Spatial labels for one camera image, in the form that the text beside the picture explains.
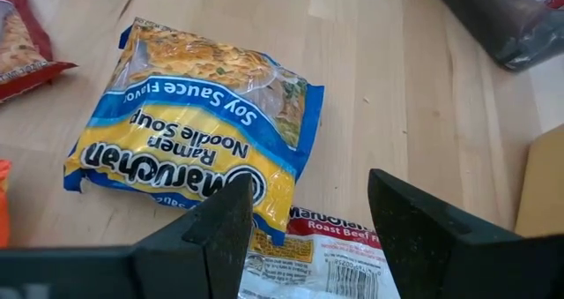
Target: red snack bag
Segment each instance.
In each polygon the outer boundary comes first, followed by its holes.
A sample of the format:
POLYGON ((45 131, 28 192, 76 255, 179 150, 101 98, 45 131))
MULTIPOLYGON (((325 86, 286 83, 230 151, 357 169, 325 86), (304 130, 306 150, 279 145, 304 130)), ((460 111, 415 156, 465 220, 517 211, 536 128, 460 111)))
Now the red snack bag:
POLYGON ((10 218, 8 216, 8 171, 10 162, 0 160, 0 248, 8 246, 10 218))
POLYGON ((27 0, 0 0, 0 102, 75 64, 54 62, 49 37, 27 0))

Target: wooden surface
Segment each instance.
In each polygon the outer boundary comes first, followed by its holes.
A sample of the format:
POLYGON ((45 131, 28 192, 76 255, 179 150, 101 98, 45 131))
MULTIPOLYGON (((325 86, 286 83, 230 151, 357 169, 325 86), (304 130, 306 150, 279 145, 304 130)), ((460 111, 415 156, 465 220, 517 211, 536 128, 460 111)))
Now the wooden surface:
POLYGON ((182 213, 134 193, 62 188, 135 16, 266 52, 326 85, 294 202, 364 225, 367 173, 383 168, 512 228, 526 147, 564 122, 562 58, 501 71, 439 0, 31 1, 57 57, 80 68, 0 106, 13 245, 132 243, 182 213))

